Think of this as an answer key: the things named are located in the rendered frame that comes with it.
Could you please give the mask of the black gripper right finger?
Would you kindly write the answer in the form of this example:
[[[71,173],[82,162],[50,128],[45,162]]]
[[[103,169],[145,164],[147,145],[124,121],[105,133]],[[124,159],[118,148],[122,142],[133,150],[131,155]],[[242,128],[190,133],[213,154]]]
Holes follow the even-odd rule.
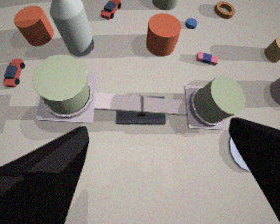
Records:
[[[232,117],[228,132],[280,221],[280,129]]]

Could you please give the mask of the white bottle with blue cap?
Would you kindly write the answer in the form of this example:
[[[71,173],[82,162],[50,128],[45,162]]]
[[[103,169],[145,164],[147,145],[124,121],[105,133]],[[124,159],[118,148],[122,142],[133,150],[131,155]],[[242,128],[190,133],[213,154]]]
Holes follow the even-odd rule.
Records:
[[[52,0],[50,15],[71,55],[81,57],[91,53],[92,32],[81,0]]]

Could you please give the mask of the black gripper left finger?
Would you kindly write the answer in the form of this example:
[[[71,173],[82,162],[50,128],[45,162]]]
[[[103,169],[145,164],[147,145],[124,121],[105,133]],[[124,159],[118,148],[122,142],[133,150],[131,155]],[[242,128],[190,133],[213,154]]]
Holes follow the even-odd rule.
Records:
[[[0,167],[0,224],[64,224],[88,147],[79,127]]]

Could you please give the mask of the pink eraser with blue sleeve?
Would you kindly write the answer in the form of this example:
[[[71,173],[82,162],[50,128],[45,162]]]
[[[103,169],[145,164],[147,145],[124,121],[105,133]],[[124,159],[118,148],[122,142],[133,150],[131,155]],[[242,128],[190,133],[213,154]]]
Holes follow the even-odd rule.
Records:
[[[204,64],[217,65],[218,56],[211,53],[197,52],[197,60],[203,61]]]

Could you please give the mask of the orange ring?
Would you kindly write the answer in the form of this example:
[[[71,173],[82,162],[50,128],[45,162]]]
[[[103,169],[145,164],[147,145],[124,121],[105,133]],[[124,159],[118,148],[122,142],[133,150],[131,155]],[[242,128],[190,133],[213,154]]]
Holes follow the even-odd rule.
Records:
[[[222,11],[221,8],[224,8],[224,10],[229,12]],[[234,7],[230,3],[218,2],[216,6],[214,6],[214,12],[216,12],[216,14],[222,19],[229,19],[233,18],[233,14],[236,10],[234,10]]]

